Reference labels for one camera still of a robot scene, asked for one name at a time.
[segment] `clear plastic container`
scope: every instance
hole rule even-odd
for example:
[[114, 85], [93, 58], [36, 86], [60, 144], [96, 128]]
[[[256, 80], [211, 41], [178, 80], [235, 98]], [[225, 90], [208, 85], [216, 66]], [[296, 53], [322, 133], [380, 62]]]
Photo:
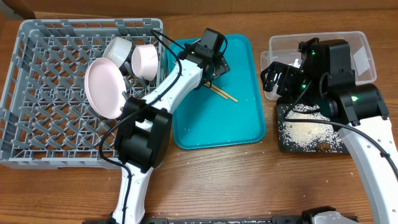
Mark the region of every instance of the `clear plastic container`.
[[[362, 85], [376, 80], [372, 52], [365, 34], [360, 31], [273, 36], [269, 39], [269, 51], [261, 54], [261, 70], [267, 68], [273, 61], [299, 67], [302, 62], [301, 53], [297, 51], [299, 42], [305, 42], [314, 37], [318, 37], [320, 41], [346, 40], [351, 50], [351, 68], [356, 71], [356, 84]], [[269, 100], [276, 100], [280, 97], [276, 93], [264, 93]]]

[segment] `pink plate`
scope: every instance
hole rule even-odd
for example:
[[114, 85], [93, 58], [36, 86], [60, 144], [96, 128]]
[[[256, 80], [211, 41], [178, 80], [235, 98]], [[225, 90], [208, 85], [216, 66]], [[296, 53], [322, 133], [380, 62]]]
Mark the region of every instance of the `pink plate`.
[[107, 58], [97, 58], [85, 75], [85, 93], [91, 107], [101, 116], [114, 119], [122, 114], [126, 102], [122, 92], [126, 91], [122, 73]]

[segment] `white cup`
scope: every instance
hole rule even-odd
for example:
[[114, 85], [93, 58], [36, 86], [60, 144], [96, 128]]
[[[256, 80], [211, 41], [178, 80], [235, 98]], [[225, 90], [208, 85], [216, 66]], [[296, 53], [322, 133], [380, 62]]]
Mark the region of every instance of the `white cup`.
[[159, 60], [153, 44], [137, 46], [132, 52], [131, 68], [136, 77], [153, 80], [156, 77]]
[[128, 71], [124, 66], [125, 62], [131, 60], [132, 42], [121, 37], [115, 37], [108, 46], [106, 46], [102, 57], [110, 59], [122, 72], [127, 74]]

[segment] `white granules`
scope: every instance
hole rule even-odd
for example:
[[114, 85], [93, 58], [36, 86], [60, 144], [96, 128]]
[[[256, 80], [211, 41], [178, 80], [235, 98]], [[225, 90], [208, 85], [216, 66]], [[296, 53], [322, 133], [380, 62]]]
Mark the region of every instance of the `white granules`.
[[[298, 104], [294, 108], [295, 111], [310, 111], [315, 109], [318, 109], [318, 107], [303, 104]], [[293, 111], [290, 111], [286, 118], [330, 120], [320, 113], [302, 114]], [[327, 142], [330, 144], [329, 152], [337, 152], [337, 149], [341, 150], [341, 139], [329, 124], [283, 122], [282, 125], [282, 134], [284, 144], [286, 145], [290, 143], [293, 146], [304, 148], [305, 152], [315, 152], [314, 148], [317, 148], [318, 143]]]

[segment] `dish rack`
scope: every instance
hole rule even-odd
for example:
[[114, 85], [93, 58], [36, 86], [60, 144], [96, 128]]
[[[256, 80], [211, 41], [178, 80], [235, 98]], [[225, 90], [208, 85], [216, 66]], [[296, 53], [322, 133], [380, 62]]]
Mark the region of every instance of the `dish rack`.
[[[167, 73], [165, 48], [150, 30], [164, 33], [159, 19], [28, 20], [18, 31], [0, 101], [0, 164], [15, 169], [102, 167], [118, 169], [98, 154], [102, 135], [116, 121], [97, 115], [84, 91], [89, 64], [115, 37], [133, 47], [154, 44], [159, 56], [156, 78], [124, 77], [125, 97], [141, 98]], [[116, 133], [104, 143], [107, 157]]]

